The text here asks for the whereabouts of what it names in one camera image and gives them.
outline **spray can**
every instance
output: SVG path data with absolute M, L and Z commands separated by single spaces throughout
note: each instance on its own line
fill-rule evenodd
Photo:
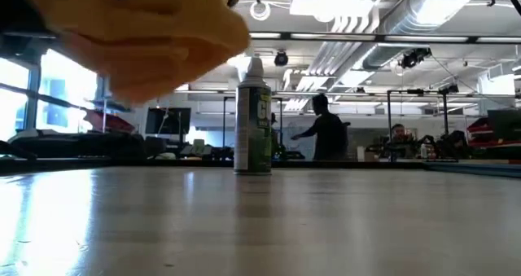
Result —
M 271 89 L 263 80 L 260 58 L 251 59 L 236 91 L 236 174 L 271 174 Z

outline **seated person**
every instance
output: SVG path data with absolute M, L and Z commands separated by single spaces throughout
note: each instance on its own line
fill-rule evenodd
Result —
M 392 137 L 386 145 L 386 152 L 394 154 L 396 158 L 413 159 L 418 147 L 413 135 L 407 134 L 402 124 L 395 124 L 392 126 Z
M 348 135 L 340 118 L 329 112 L 329 102 L 324 94 L 313 97 L 313 111 L 318 116 L 313 126 L 291 139 L 317 135 L 314 160 L 343 160 L 346 156 Z

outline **desk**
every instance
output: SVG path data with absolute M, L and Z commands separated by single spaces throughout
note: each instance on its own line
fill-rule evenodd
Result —
M 106 167 L 0 177 L 0 274 L 520 275 L 521 181 Z

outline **glass window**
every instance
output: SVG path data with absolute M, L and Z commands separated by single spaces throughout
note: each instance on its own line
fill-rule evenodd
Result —
M 94 100 L 97 88 L 95 72 L 54 50 L 42 56 L 40 94 L 92 109 L 94 106 L 88 101 Z
M 29 70 L 7 59 L 0 58 L 0 83 L 27 89 Z
M 0 89 L 0 140 L 7 141 L 24 128 L 27 96 Z
M 63 134 L 86 133 L 92 125 L 84 121 L 86 112 L 76 108 L 38 101 L 37 129 L 53 129 Z

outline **fluorescent light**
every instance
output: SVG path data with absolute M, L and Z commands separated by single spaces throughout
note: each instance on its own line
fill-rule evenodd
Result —
M 374 102 L 374 101 L 357 101 L 357 102 L 351 102 L 351 101 L 337 101 L 335 104 L 338 105 L 344 105 L 344 106 L 378 106 L 382 104 L 381 102 Z
M 200 115 L 224 115 L 223 112 L 196 112 L 197 114 L 200 114 Z M 235 112 L 226 112 L 225 113 L 226 115 L 235 115 Z
M 229 90 L 228 88 L 225 88 L 225 87 L 215 87 L 215 88 L 201 88 L 201 89 L 197 89 L 197 88 L 192 88 L 194 90 L 211 90 L 211 91 L 224 91 L 224 90 Z
M 255 39 L 279 39 L 280 33 L 250 33 L 250 37 Z
M 318 93 L 316 92 L 277 92 L 277 95 L 287 95 L 287 96 L 314 96 Z
M 291 39 L 295 40 L 321 40 L 321 41 L 345 41 L 345 42 L 371 42 L 374 35 L 367 34 L 341 34 L 341 33 L 292 33 Z
M 446 37 L 446 36 L 400 36 L 400 35 L 392 35 L 386 36 L 386 40 L 389 41 L 409 41 L 409 42 L 454 42 L 461 43 L 466 42 L 468 37 Z
M 387 101 L 386 102 L 381 102 L 382 106 L 387 106 Z M 417 107 L 421 107 L 421 106 L 427 106 L 429 105 L 429 103 L 422 103 L 422 102 L 391 102 L 391 106 L 417 106 Z
M 177 94 L 235 94 L 233 90 L 188 90 L 176 91 Z
M 521 37 L 479 37 L 477 43 L 521 43 Z
M 374 72 L 363 72 L 363 71 L 348 71 L 339 80 L 343 85 L 348 88 L 355 88 L 361 83 L 372 77 Z
M 190 88 L 188 87 L 188 84 L 182 85 L 176 89 L 176 91 L 188 91 Z
M 430 48 L 431 47 L 429 45 L 429 43 L 427 43 L 427 44 L 419 44 L 419 43 L 403 43 L 403 42 L 378 43 L 377 45 L 378 45 L 378 47 L 400 47 L 400 48 Z

